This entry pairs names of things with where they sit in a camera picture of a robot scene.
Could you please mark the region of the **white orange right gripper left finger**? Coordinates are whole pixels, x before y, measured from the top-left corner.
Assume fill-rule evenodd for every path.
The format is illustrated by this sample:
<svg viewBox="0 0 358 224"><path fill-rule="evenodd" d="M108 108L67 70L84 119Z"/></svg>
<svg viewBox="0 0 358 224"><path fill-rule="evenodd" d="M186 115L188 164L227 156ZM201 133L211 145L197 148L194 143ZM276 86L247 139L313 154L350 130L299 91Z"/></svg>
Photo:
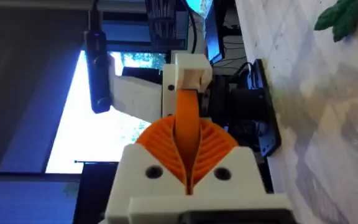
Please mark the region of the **white orange right gripper left finger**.
<svg viewBox="0 0 358 224"><path fill-rule="evenodd" d="M174 125L174 116L164 117L124 148L106 205L106 223L178 223L186 171Z"/></svg>

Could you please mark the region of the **white orange right gripper right finger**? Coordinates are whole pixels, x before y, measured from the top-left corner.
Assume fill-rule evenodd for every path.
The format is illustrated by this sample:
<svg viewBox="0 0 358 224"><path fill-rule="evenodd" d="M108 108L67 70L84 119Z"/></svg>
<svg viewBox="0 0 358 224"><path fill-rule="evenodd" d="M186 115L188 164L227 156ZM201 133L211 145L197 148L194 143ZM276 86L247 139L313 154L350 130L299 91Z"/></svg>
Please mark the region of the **white orange right gripper right finger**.
<svg viewBox="0 0 358 224"><path fill-rule="evenodd" d="M242 190L264 192L252 150L241 147L223 128L200 120L200 144L191 170L190 194L229 194Z"/></svg>

